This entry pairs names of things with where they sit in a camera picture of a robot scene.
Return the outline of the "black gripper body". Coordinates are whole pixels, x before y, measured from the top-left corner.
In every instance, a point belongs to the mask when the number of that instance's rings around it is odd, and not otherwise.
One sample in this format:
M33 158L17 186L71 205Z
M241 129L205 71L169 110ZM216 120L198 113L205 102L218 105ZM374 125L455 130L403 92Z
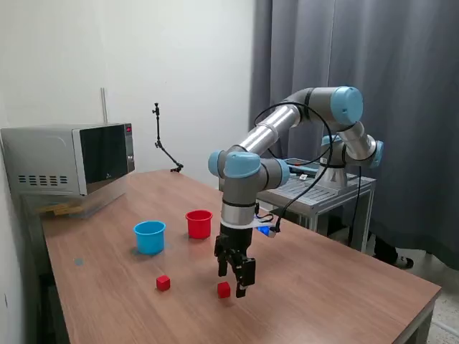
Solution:
M233 249L246 255L252 243L252 228L235 229L220 224L218 242L224 249Z

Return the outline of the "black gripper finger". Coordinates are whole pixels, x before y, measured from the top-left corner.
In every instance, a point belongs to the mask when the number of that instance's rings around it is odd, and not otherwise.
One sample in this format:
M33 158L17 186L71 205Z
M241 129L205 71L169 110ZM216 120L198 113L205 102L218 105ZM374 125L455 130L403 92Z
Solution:
M247 288L255 283L256 261L241 252L232 255L232 271L237 280L236 297L244 297Z
M216 237L214 245L214 256L218 262L218 275L227 275L227 250L229 248L228 236L226 234L220 234Z

